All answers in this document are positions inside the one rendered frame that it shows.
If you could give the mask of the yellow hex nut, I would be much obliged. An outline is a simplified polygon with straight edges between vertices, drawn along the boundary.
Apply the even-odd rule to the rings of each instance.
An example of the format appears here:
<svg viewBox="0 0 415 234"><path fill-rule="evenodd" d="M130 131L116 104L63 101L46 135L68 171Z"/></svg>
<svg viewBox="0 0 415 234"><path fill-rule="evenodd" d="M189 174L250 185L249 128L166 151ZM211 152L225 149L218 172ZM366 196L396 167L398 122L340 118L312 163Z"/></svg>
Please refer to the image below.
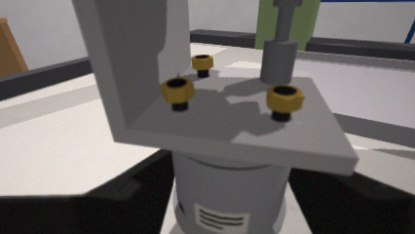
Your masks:
<svg viewBox="0 0 415 234"><path fill-rule="evenodd" d="M196 70L213 68L213 57L210 55L197 55L192 57L192 67Z"/></svg>
<svg viewBox="0 0 415 234"><path fill-rule="evenodd" d="M271 110L290 113L302 108L303 93L289 85L277 85L267 89L266 102Z"/></svg>
<svg viewBox="0 0 415 234"><path fill-rule="evenodd" d="M188 101L195 94L194 84L187 78L171 78L161 85L162 95L169 103Z"/></svg>

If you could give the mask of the red screwdriver handle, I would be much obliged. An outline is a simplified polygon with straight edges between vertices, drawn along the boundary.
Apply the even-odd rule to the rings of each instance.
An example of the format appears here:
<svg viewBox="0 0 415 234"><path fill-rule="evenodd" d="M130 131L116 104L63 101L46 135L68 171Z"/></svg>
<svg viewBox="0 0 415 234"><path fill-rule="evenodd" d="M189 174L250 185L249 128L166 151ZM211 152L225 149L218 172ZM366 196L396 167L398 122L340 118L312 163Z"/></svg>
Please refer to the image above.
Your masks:
<svg viewBox="0 0 415 234"><path fill-rule="evenodd" d="M267 85L291 83L299 41L290 39L290 29L295 7L302 7L303 0L274 0L279 7L275 38L264 40L260 81Z"/></svg>

